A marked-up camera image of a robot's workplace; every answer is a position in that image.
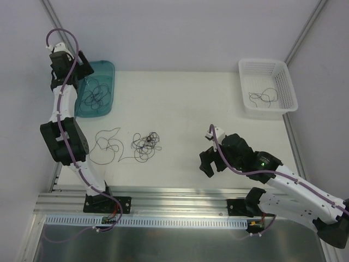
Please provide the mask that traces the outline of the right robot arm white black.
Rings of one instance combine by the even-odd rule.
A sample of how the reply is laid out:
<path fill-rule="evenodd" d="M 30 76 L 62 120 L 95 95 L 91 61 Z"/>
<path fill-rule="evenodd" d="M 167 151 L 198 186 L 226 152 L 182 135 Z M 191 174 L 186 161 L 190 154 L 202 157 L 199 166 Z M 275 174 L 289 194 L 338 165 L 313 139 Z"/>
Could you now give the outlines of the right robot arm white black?
<path fill-rule="evenodd" d="M 233 173 L 273 187 L 288 198 L 253 187 L 237 204 L 228 206 L 241 216 L 273 215 L 314 231 L 325 243 L 344 249 L 348 242 L 348 200 L 335 197 L 296 175 L 281 160 L 265 151 L 254 151 L 238 134 L 209 130 L 213 145 L 199 154 L 200 170 L 208 177 L 230 169 Z"/>

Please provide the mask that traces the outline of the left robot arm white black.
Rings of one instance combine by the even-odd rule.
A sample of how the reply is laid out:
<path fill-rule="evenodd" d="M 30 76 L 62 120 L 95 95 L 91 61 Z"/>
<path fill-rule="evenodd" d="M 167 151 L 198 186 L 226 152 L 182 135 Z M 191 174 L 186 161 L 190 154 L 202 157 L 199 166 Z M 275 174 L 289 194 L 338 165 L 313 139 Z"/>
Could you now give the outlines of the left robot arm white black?
<path fill-rule="evenodd" d="M 79 81 L 94 70 L 82 51 L 73 56 L 69 51 L 53 49 L 50 54 L 54 94 L 53 112 L 40 132 L 54 161 L 72 170 L 86 189 L 86 203 L 110 212 L 115 205 L 106 182 L 88 160 L 89 145 L 75 119 L 75 102 Z"/>

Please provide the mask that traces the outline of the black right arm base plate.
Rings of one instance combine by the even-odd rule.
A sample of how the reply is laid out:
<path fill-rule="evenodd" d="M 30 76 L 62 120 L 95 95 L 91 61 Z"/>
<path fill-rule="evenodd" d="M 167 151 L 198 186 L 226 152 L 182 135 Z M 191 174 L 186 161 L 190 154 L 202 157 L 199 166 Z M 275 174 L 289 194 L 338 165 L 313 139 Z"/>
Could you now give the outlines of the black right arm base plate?
<path fill-rule="evenodd" d="M 244 199 L 227 199 L 228 216 L 248 216 Z"/>

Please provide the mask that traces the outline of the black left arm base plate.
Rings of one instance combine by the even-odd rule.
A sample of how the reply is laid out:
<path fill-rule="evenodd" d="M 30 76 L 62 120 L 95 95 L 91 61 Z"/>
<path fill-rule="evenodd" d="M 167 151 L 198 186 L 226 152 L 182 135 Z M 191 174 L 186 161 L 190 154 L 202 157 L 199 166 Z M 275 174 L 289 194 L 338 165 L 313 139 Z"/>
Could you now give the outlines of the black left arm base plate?
<path fill-rule="evenodd" d="M 113 196 L 117 200 L 122 208 L 124 214 L 129 214 L 131 210 L 130 196 Z M 86 195 L 85 203 L 83 206 L 84 213 L 113 213 L 117 203 L 110 198 L 102 195 L 89 196 Z"/>

